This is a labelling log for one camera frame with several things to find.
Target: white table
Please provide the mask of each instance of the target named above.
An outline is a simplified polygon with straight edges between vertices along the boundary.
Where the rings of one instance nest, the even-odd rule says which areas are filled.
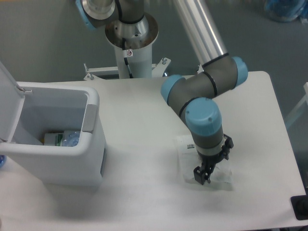
[[[0,170],[1,231],[235,231],[307,225],[305,194],[270,77],[251,72],[215,99],[232,137],[231,187],[191,185],[175,139],[189,131],[160,95],[163,79],[70,82],[100,94],[108,151],[99,188],[44,185],[11,159]]]

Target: open bin lid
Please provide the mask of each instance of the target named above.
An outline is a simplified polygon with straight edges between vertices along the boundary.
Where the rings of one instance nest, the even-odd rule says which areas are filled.
[[[25,101],[25,94],[0,62],[0,143],[11,142]]]

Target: cable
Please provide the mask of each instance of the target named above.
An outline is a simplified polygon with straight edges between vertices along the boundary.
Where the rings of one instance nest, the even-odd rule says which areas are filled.
[[[126,39],[125,39],[125,38],[122,38],[122,50],[125,50],[125,41],[126,41]],[[133,74],[132,74],[132,72],[131,72],[131,70],[130,70],[127,57],[124,57],[124,62],[125,62],[125,65],[127,66],[129,78],[134,78],[134,77],[133,77]]]
[[[120,4],[119,0],[115,0],[115,4],[116,4],[117,10],[119,12],[119,20],[121,20],[123,13],[122,13],[122,8],[121,8],[121,4]]]

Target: aluminum arm tube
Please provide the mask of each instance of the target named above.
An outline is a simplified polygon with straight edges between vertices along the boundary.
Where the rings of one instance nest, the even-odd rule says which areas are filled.
[[[173,2],[201,65],[228,53],[205,0]]]

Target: blue joint cap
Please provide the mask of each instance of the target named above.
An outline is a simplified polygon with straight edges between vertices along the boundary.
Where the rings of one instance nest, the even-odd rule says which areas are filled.
[[[248,69],[246,64],[240,57],[232,57],[237,65],[237,82],[235,87],[239,86],[240,84],[244,83],[248,77]]]
[[[172,75],[169,78],[167,78],[167,80],[163,83],[161,89],[160,89],[160,93],[162,94],[164,100],[166,101],[166,103],[168,104],[168,96],[169,93],[172,89],[172,87],[174,86],[174,84],[176,82],[178,82],[180,79],[184,78],[181,75]]]
[[[191,132],[206,137],[216,134],[222,123],[217,104],[208,98],[191,101],[186,108],[185,120]]]
[[[83,7],[81,5],[80,0],[76,0],[76,6],[79,10],[79,13],[81,15],[82,20],[84,21],[84,23],[86,24],[87,28],[89,30],[96,30],[96,28],[92,25],[92,23],[89,21],[88,17],[86,16],[86,13],[83,11]]]
[[[6,156],[0,155],[0,168],[5,164]]]

